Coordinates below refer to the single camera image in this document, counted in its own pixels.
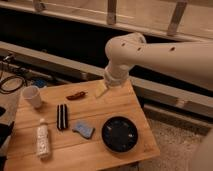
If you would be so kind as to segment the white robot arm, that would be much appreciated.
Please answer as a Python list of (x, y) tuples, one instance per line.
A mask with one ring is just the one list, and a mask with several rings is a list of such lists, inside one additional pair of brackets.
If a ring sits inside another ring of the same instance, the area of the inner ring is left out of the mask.
[(213, 91), (213, 42), (146, 44), (132, 33), (110, 39), (105, 53), (106, 87), (124, 84), (138, 65)]

